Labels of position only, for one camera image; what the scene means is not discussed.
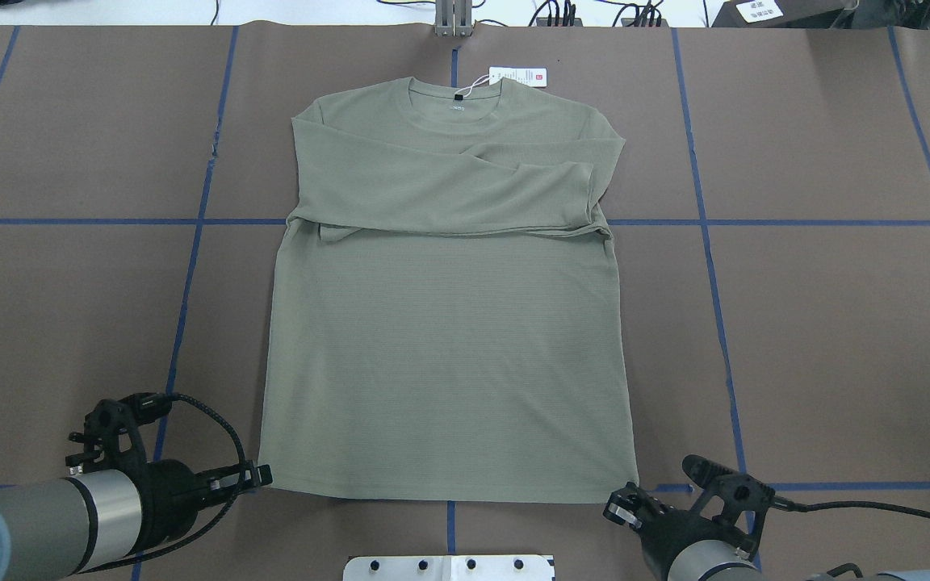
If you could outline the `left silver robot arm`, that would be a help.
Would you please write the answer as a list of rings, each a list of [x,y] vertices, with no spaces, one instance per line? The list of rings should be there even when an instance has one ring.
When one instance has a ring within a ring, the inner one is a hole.
[[[176,402],[228,434],[236,463],[195,472],[148,460],[141,427],[165,419]],[[101,400],[69,439],[82,451],[65,459],[65,477],[0,488],[0,580],[61,580],[162,558],[214,529],[241,494],[273,483],[232,425],[184,394]]]

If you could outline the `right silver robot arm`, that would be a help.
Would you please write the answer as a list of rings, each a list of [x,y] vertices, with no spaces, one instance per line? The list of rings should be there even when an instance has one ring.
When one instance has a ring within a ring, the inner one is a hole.
[[[657,580],[764,580],[753,559],[770,510],[857,508],[930,520],[930,511],[875,501],[797,503],[746,472],[697,454],[683,459],[682,470],[701,490],[686,510],[662,503],[634,482],[610,493],[604,507],[604,518],[638,536],[643,561]]]

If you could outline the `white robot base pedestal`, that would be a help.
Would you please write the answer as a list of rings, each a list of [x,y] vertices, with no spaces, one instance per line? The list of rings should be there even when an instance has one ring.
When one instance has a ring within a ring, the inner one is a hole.
[[[539,554],[361,556],[343,580],[555,580],[551,556]]]

